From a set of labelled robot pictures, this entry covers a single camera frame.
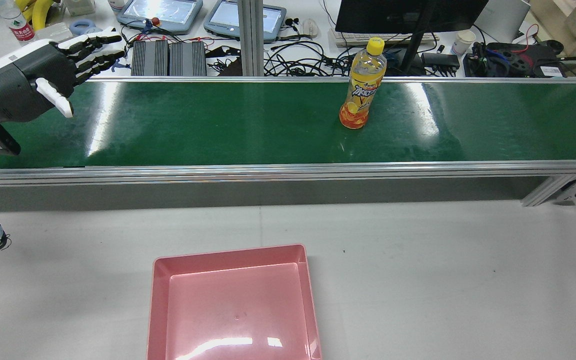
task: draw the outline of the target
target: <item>banana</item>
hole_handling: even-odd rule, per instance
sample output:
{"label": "banana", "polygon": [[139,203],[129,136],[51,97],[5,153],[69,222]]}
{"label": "banana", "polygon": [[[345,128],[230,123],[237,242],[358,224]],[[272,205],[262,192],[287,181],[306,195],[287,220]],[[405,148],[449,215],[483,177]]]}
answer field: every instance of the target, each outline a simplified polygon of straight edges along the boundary
{"label": "banana", "polygon": [[35,0],[14,0],[16,2],[16,6],[19,7],[19,10],[24,11],[30,4],[34,3]]}
{"label": "banana", "polygon": [[36,0],[32,8],[32,28],[35,31],[46,27],[46,16],[53,0]]}
{"label": "banana", "polygon": [[23,12],[21,14],[23,14],[23,17],[25,18],[25,20],[30,23],[30,21],[33,19],[33,9],[35,8],[35,4],[30,4],[28,5],[28,7],[26,7],[25,10],[23,10]]}

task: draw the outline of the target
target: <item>plastic tray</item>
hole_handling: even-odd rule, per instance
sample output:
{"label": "plastic tray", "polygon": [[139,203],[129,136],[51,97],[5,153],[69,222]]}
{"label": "plastic tray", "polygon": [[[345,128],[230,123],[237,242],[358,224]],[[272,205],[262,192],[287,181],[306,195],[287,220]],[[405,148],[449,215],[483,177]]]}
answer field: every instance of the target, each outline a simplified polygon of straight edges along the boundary
{"label": "plastic tray", "polygon": [[147,358],[322,358],[304,246],[155,260]]}

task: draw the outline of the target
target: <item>white floor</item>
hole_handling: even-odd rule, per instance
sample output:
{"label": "white floor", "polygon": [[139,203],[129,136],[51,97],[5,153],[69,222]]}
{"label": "white floor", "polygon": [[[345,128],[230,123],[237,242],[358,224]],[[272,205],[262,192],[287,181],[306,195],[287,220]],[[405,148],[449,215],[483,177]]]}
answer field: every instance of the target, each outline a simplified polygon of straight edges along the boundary
{"label": "white floor", "polygon": [[576,207],[5,212],[0,360],[146,357],[159,256],[305,244],[326,360],[576,360]]}

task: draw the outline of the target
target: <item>water bottle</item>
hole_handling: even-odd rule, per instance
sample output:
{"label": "water bottle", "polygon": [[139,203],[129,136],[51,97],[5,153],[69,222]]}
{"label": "water bottle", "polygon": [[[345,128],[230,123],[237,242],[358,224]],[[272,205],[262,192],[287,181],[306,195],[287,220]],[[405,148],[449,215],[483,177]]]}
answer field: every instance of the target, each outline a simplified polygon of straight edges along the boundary
{"label": "water bottle", "polygon": [[33,28],[26,21],[15,0],[0,0],[0,16],[6,20],[7,27],[19,43],[29,43],[35,38]]}
{"label": "water bottle", "polygon": [[110,8],[115,14],[120,12],[124,5],[126,5],[124,0],[108,0],[108,3],[110,4]]}
{"label": "water bottle", "polygon": [[382,52],[384,40],[373,37],[352,60],[350,85],[339,110],[339,121],[346,128],[359,129],[368,121],[370,105],[386,73],[387,60]]}

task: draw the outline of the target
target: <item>green conveyor belt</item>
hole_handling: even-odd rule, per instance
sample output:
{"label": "green conveyor belt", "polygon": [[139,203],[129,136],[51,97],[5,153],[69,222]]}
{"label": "green conveyor belt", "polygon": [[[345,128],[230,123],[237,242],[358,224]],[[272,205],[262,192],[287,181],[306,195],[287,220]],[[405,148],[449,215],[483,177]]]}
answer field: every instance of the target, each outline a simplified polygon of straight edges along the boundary
{"label": "green conveyor belt", "polygon": [[0,169],[576,160],[576,83],[384,82],[360,130],[342,82],[87,82],[5,123]]}

